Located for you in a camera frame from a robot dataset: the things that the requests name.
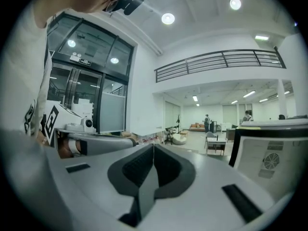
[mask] white shirt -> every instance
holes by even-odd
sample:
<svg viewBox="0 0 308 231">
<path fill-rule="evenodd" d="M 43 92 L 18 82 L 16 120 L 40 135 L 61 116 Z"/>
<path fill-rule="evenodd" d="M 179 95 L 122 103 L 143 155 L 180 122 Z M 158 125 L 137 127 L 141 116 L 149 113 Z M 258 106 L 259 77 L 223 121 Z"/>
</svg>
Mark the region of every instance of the white shirt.
<svg viewBox="0 0 308 231">
<path fill-rule="evenodd" d="M 29 5 L 16 22 L 1 56 L 0 128 L 30 135 L 36 119 L 41 122 L 52 65 L 48 53 L 44 67 L 46 43 L 47 27 L 37 27 L 33 5 Z"/>
</svg>

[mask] white table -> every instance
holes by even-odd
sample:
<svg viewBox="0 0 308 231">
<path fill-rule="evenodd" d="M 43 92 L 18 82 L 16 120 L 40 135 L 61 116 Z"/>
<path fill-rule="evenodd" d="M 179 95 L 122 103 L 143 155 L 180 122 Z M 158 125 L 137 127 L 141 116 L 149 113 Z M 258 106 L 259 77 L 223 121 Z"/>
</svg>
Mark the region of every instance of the white table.
<svg viewBox="0 0 308 231">
<path fill-rule="evenodd" d="M 163 129 L 163 128 L 140 128 L 140 129 L 137 129 L 137 130 L 132 130 L 131 132 L 138 135 L 138 136 L 141 136 L 141 137 L 147 136 L 149 134 L 157 134 L 157 133 L 161 132 L 163 144 L 164 144 L 165 143 L 164 142 L 164 131 L 165 131 L 165 129 Z"/>
<path fill-rule="evenodd" d="M 212 144 L 212 145 L 215 146 L 215 153 L 216 153 L 216 145 L 224 145 L 226 147 L 226 142 L 227 141 L 224 140 L 224 139 L 218 139 L 217 140 L 217 138 L 208 138 L 208 137 L 206 137 L 206 139 L 205 139 L 206 154 L 207 154 L 207 150 L 208 150 L 208 145 L 209 144 Z M 221 148 L 221 150 L 223 151 L 222 155 L 224 155 L 225 154 L 225 148 L 224 149 Z"/>
</svg>

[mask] black slot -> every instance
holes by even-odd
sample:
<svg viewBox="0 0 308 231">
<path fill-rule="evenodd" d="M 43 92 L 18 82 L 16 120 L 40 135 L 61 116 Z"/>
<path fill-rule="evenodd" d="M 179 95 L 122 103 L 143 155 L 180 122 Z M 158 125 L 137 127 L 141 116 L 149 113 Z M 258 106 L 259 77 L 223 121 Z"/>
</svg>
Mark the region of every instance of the black slot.
<svg viewBox="0 0 308 231">
<path fill-rule="evenodd" d="M 73 173 L 73 172 L 84 170 L 84 169 L 89 168 L 89 167 L 90 166 L 88 164 L 83 163 L 83 164 L 68 166 L 68 167 L 66 167 L 66 170 L 67 170 L 68 173 Z"/>
<path fill-rule="evenodd" d="M 262 211 L 235 184 L 224 186 L 222 190 L 246 223 L 262 215 Z"/>
</svg>

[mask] floor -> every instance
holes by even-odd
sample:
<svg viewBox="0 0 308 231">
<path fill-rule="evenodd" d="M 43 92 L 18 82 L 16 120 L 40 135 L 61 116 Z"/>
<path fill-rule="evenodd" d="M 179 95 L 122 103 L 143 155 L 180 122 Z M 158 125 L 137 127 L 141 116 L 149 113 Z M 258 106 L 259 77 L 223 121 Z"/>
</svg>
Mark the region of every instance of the floor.
<svg viewBox="0 0 308 231">
<path fill-rule="evenodd" d="M 216 136 L 218 135 L 219 139 L 226 139 L 226 132 L 218 132 L 215 133 L 215 135 Z M 186 150 L 193 150 L 193 152 L 198 152 L 200 154 L 205 154 L 206 153 L 206 149 L 204 148 L 205 133 L 197 131 L 188 131 L 186 144 L 184 145 L 172 144 L 172 146 L 183 148 Z M 229 163 L 231 158 L 232 148 L 233 148 L 233 141 L 227 142 L 224 155 L 220 155 L 221 153 L 220 150 L 217 150 L 216 153 L 215 150 L 208 150 L 206 155 L 224 161 L 226 163 Z"/>
</svg>

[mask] white ceiling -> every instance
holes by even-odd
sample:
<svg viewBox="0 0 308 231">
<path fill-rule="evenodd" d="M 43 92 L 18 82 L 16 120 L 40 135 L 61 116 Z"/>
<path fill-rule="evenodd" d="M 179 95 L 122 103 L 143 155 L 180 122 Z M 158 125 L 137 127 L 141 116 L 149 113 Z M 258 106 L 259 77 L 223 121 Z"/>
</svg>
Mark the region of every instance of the white ceiling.
<svg viewBox="0 0 308 231">
<path fill-rule="evenodd" d="M 183 39 L 217 30 L 243 29 L 252 34 L 263 32 L 272 38 L 285 37 L 293 31 L 293 22 L 275 0 L 241 0 L 234 11 L 230 0 L 145 0 L 123 22 L 134 25 L 161 49 Z M 161 22 L 164 13 L 175 15 L 172 25 Z"/>
<path fill-rule="evenodd" d="M 292 95 L 292 84 L 290 81 L 283 83 L 285 91 L 289 90 Z M 255 90 L 256 92 L 244 98 L 247 93 Z M 189 88 L 179 88 L 166 92 L 167 95 L 175 98 L 184 106 L 200 105 L 227 105 L 238 100 L 238 104 L 257 103 L 265 98 L 276 99 L 277 89 L 275 80 L 241 80 L 241 81 L 222 81 L 196 85 Z"/>
</svg>

